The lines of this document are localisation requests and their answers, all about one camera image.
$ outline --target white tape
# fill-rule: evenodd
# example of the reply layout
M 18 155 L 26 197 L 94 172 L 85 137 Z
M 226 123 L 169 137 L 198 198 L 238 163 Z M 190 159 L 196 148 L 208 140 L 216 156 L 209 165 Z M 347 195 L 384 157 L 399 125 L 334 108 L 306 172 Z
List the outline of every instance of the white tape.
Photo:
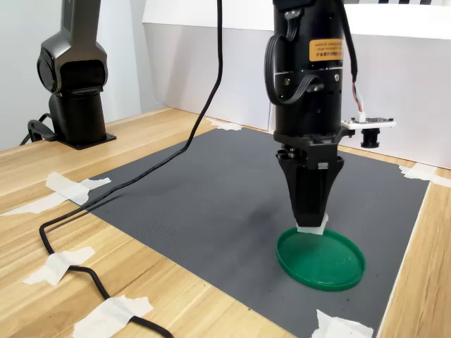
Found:
M 24 206 L 20 206 L 19 208 L 8 211 L 0 216 L 16 215 L 19 213 L 41 213 L 68 199 L 81 206 L 89 199 L 88 192 L 90 190 L 110 182 L 111 180 L 109 178 L 104 178 L 102 180 L 84 180 L 77 183 L 58 173 L 50 173 L 45 185 L 55 191 L 53 194 L 25 204 Z
M 46 187 L 58 192 L 67 199 L 74 199 L 78 196 L 87 195 L 89 189 L 80 183 L 69 180 L 68 178 L 58 174 L 50 173 L 47 177 Z
M 318 329 L 313 332 L 311 338 L 371 338 L 373 329 L 358 322 L 330 317 L 320 310 L 316 310 L 318 316 Z
M 401 173 L 404 174 L 406 178 L 431 181 L 432 183 L 451 188 L 451 180 L 436 175 L 435 169 L 437 168 L 423 163 L 417 163 L 412 168 L 403 167 L 400 165 Z
M 108 298 L 86 318 L 76 323 L 74 338 L 111 337 L 123 329 L 136 315 L 142 317 L 152 310 L 147 297 L 128 299 L 125 296 Z
M 24 206 L 20 206 L 0 216 L 16 215 L 19 213 L 41 213 L 42 211 L 53 208 L 54 206 L 57 206 L 64 201 L 67 201 L 66 197 L 61 196 L 57 192 L 54 192 L 53 194 L 45 196 L 42 199 L 38 199 L 31 203 L 25 204 Z
M 298 232 L 303 232 L 306 234 L 319 234 L 322 235 L 324 233 L 324 228 L 326 227 L 326 223 L 329 220 L 329 216 L 327 215 L 327 213 L 324 213 L 323 216 L 323 222 L 321 223 L 320 227 L 300 227 L 297 223 L 296 223 L 296 227 L 297 227 L 297 231 Z
M 63 251 L 53 253 L 45 265 L 32 273 L 23 284 L 36 284 L 46 280 L 51 285 L 57 285 L 71 265 L 80 265 L 95 254 L 93 248 L 83 248 L 77 251 Z
M 236 123 L 229 123 L 229 122 L 221 122 L 212 120 L 210 118 L 207 118 L 208 121 L 211 122 L 211 125 L 217 126 L 217 129 L 224 129 L 224 130 L 241 130 L 241 126 L 237 125 Z

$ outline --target wire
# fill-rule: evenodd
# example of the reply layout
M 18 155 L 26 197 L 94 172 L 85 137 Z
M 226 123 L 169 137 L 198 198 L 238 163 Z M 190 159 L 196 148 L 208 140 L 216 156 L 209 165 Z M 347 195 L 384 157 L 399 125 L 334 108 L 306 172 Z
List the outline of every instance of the wire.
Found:
M 355 83 L 357 81 L 357 55 L 355 53 L 354 42 L 352 42 L 350 24 L 347 21 L 345 5 L 342 0 L 335 0 L 335 5 L 337 6 L 337 12 L 340 17 L 343 33 L 345 34 L 347 50 L 350 53 L 352 83 Z
M 362 111 L 364 111 L 364 98 L 359 92 L 359 88 L 357 88 L 357 85 L 354 83 L 355 91 L 357 93 L 357 100 L 359 100 L 360 106 L 362 108 Z
M 297 34 L 299 27 L 299 20 L 292 18 L 288 20 L 287 34 L 284 35 L 274 35 L 268 40 L 265 52 L 264 61 L 264 75 L 265 75 L 265 85 L 266 93 L 268 93 L 269 101 L 277 106 L 289 106 L 295 104 L 304 95 L 310 85 L 314 82 L 318 84 L 318 88 L 321 88 L 321 79 L 317 75 L 308 74 L 305 75 L 299 85 L 296 88 L 295 93 L 289 99 L 281 99 L 276 92 L 274 85 L 274 55 L 276 53 L 276 45 L 280 40 L 285 42 L 292 42 Z
M 43 116 L 41 116 L 39 118 L 40 122 L 44 122 L 44 120 L 46 118 L 51 118 L 49 113 L 45 113 Z M 27 134 L 27 136 L 25 136 L 25 138 L 22 140 L 22 142 L 19 144 L 19 146 L 23 146 L 24 144 L 26 144 L 28 142 L 28 140 L 31 138 L 30 133 Z
M 363 111 L 363 107 L 360 104 L 360 101 L 357 98 L 357 92 L 356 92 L 356 86 L 355 83 L 352 83 L 352 96 L 354 97 L 355 103 L 357 104 L 357 106 L 359 107 L 359 111 Z
M 222 4 L 222 0 L 216 0 L 216 1 L 217 1 L 217 13 L 218 13 L 218 28 L 217 28 L 217 31 L 218 31 L 218 77 L 216 78 L 216 82 L 213 86 L 213 89 L 211 90 L 209 98 L 206 100 L 205 106 L 202 109 L 202 112 L 199 114 L 199 117 L 197 118 L 196 123 L 194 124 L 194 127 L 192 128 L 191 134 L 188 137 L 188 140 L 186 141 L 185 145 L 183 146 L 183 148 L 176 151 L 174 154 L 172 154 L 171 156 L 169 156 L 162 162 L 160 162 L 160 163 L 154 165 L 153 167 L 151 167 L 150 169 L 144 171 L 141 175 L 139 175 L 123 184 L 119 184 L 119 185 L 115 186 L 114 188 L 108 190 L 106 193 L 102 194 L 101 196 L 97 197 L 96 199 L 92 200 L 91 202 L 88 202 L 85 205 L 75 209 L 74 211 L 71 211 L 70 213 L 67 213 L 58 218 L 55 218 L 54 220 L 50 220 L 49 222 L 45 222 L 44 224 L 42 224 L 39 227 L 39 234 L 41 236 L 42 243 L 44 244 L 45 249 L 47 250 L 47 252 L 49 254 L 54 254 L 55 251 L 52 249 L 52 247 L 49 243 L 49 240 L 47 239 L 47 236 L 45 233 L 46 227 L 49 227 L 50 225 L 56 224 L 58 222 L 61 222 L 62 220 L 66 220 L 69 217 L 77 215 L 78 213 L 85 211 L 88 208 L 93 207 L 95 204 L 99 203 L 101 200 L 105 199 L 112 193 L 117 192 L 119 189 L 128 187 L 129 185 L 136 183 L 137 181 L 146 177 L 148 174 L 154 172 L 158 168 L 160 168 L 163 165 L 167 164 L 168 162 L 172 161 L 175 157 L 179 156 L 180 154 L 183 154 L 188 149 L 188 147 L 191 145 L 192 139 L 194 138 L 194 135 L 196 134 L 197 128 L 199 127 L 199 124 L 202 121 L 202 118 L 204 117 L 206 111 L 210 107 L 211 101 L 213 100 L 214 95 L 217 92 L 219 85 L 221 84 L 221 80 L 222 80 L 222 76 L 223 76 L 223 31 L 222 31 L 222 29 L 223 29 L 223 4 Z M 86 268 L 83 266 L 78 266 L 78 265 L 71 265 L 69 267 L 69 270 L 90 274 L 92 279 L 94 280 L 94 283 L 95 283 L 97 289 L 100 291 L 103 298 L 108 299 L 110 297 L 108 292 L 105 290 L 105 287 L 100 282 L 99 277 L 93 271 L 93 269 Z M 155 323 L 149 322 L 148 320 L 145 320 L 143 318 L 138 318 L 135 316 L 135 317 L 132 317 L 130 319 L 130 321 L 137 323 L 141 326 L 147 327 L 155 332 L 158 332 L 165 338 L 173 338 L 173 335 L 168 330 L 164 329 L 161 326 L 158 326 Z

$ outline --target green plastic lid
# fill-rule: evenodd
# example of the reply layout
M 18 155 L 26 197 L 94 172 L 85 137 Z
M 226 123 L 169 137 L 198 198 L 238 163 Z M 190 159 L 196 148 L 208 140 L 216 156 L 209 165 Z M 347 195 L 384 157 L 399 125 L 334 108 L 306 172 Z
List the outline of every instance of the green plastic lid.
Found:
M 308 287 L 324 291 L 354 287 L 366 268 L 359 248 L 332 230 L 324 230 L 318 236 L 289 229 L 279 237 L 276 254 L 287 274 Z

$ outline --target gray rubber mat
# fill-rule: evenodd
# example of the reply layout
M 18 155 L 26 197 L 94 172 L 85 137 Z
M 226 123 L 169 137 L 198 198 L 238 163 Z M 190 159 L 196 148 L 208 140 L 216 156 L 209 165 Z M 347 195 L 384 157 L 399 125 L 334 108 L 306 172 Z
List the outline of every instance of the gray rubber mat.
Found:
M 96 178 L 122 183 L 180 147 Z M 93 214 L 298 337 L 317 328 L 316 309 L 377 330 L 428 183 L 404 178 L 397 165 L 340 154 L 345 167 L 330 193 L 327 228 L 351 239 L 367 268 L 353 289 L 322 292 L 293 280 L 276 259 L 279 235 L 295 226 L 278 149 L 272 135 L 254 130 L 207 132 Z

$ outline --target label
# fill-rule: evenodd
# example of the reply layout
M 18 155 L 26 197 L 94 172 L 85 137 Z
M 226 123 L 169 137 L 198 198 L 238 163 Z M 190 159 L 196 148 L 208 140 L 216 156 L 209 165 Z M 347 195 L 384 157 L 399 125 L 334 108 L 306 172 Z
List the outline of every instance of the label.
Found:
M 343 59 L 343 40 L 321 39 L 310 41 L 310 61 Z

